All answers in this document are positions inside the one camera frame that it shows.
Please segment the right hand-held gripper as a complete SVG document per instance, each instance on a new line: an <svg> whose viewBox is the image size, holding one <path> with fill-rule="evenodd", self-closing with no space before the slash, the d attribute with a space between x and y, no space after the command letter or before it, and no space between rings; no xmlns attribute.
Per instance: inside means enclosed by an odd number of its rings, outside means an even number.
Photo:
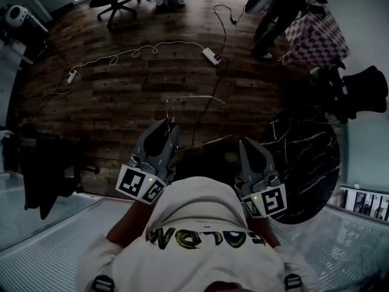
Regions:
<svg viewBox="0 0 389 292"><path fill-rule="evenodd" d="M266 218L287 209L285 184L280 182L273 157L259 142L239 140L243 181L235 189L252 218Z"/></svg>

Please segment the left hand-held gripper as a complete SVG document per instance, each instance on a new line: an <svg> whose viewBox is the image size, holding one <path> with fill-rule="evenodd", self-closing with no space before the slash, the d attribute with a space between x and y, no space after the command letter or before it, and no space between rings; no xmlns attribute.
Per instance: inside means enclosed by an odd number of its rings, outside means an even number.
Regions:
<svg viewBox="0 0 389 292"><path fill-rule="evenodd" d="M179 128L160 120L145 130L136 143L135 154L123 164L116 191L145 204L153 204L170 183L166 168L160 172L153 166L166 167L179 143Z"/></svg>

